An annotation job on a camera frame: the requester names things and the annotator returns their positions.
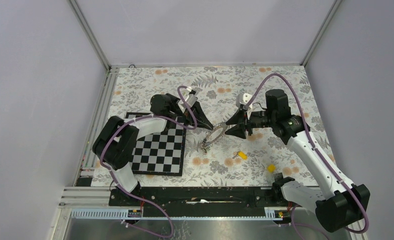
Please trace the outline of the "yellow key tag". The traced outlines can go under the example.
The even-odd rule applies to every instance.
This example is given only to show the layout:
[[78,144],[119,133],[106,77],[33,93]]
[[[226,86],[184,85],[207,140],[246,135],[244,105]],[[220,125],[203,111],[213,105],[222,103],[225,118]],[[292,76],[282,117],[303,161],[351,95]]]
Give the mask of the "yellow key tag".
[[232,159],[235,159],[237,157],[239,157],[239,158],[241,158],[243,160],[247,160],[248,159],[247,155],[244,152],[242,152],[242,151],[237,151],[235,153],[235,155],[232,157]]

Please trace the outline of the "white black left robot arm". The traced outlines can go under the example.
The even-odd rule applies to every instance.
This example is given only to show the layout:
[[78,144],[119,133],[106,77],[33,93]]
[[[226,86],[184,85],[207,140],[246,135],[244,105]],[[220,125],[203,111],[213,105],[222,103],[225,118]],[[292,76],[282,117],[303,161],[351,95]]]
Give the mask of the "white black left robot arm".
[[156,94],[150,100],[150,114],[124,120],[112,116],[92,145],[92,152],[100,164],[109,170],[121,199],[129,206],[140,199],[139,185],[132,171],[133,150],[138,139],[161,133],[174,127],[188,130],[214,127],[205,116],[192,91],[185,98],[172,94]]

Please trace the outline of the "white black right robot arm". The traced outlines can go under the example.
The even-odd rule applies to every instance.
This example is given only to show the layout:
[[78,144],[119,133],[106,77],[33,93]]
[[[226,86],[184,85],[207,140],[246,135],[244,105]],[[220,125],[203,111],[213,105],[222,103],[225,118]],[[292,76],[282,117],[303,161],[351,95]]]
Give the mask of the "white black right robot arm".
[[254,96],[241,93],[236,98],[237,111],[226,121],[231,128],[226,135],[245,139],[254,129],[271,128],[275,136],[293,151],[305,164],[318,183],[314,190],[285,177],[272,184],[273,203],[284,206],[298,204],[313,212],[321,226],[330,233],[366,218],[370,191],[364,185],[355,185],[325,155],[305,120],[291,113],[288,96],[281,89],[265,93],[266,109],[253,111]]

